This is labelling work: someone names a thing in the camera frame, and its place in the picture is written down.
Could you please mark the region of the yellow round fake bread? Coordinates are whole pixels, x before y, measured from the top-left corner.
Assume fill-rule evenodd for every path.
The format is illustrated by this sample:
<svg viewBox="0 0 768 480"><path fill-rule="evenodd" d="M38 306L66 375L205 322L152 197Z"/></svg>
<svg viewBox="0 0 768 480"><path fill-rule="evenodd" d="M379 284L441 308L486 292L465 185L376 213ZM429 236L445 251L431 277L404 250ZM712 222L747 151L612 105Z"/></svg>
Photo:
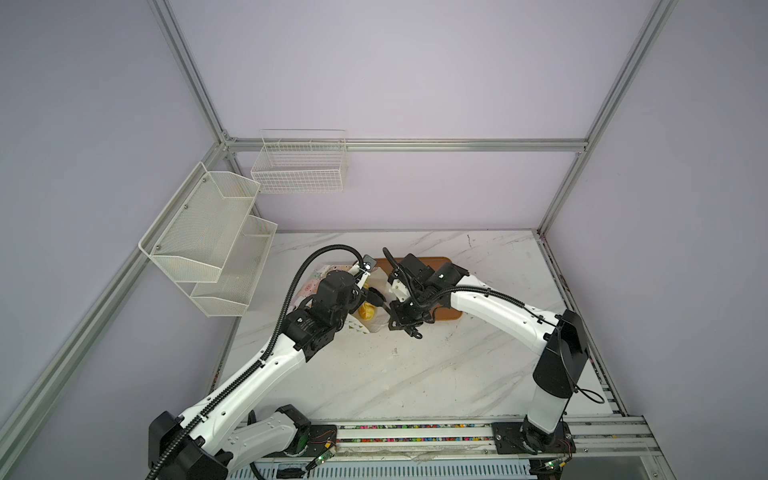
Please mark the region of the yellow round fake bread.
<svg viewBox="0 0 768 480"><path fill-rule="evenodd" d="M373 320L376 316L376 313L377 308L368 302L364 302L357 310L357 316L361 322L368 322Z"/></svg>

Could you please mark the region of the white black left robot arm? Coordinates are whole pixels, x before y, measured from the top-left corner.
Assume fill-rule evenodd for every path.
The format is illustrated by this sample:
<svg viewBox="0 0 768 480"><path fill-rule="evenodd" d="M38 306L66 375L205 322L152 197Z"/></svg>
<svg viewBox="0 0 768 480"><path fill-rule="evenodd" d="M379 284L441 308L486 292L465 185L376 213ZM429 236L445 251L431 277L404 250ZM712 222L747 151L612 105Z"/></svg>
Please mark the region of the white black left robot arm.
<svg viewBox="0 0 768 480"><path fill-rule="evenodd" d="M327 346L349 316L366 303L384 308L394 299L368 272L334 270L315 293L283 313L267 344L214 392L181 414L163 412L149 427L151 479L225 479L264 456L302 453L311 423L285 405L246 427L246 415L284 378Z"/></svg>

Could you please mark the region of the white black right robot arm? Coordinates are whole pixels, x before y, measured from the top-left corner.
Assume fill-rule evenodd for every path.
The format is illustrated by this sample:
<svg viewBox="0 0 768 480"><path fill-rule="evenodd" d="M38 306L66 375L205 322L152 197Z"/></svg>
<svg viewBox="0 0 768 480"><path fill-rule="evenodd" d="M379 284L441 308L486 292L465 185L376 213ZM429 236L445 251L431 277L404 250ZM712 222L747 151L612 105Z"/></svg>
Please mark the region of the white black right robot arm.
<svg viewBox="0 0 768 480"><path fill-rule="evenodd" d="M420 339L419 328L448 308L476 317L510 335L538 357L532 378L536 389L521 426L525 447L542 451L555 442L557 428L589 359L582 318L566 309L542 310L503 292L451 262L434 270L409 254L396 259L383 250L392 271L387 292L388 328Z"/></svg>

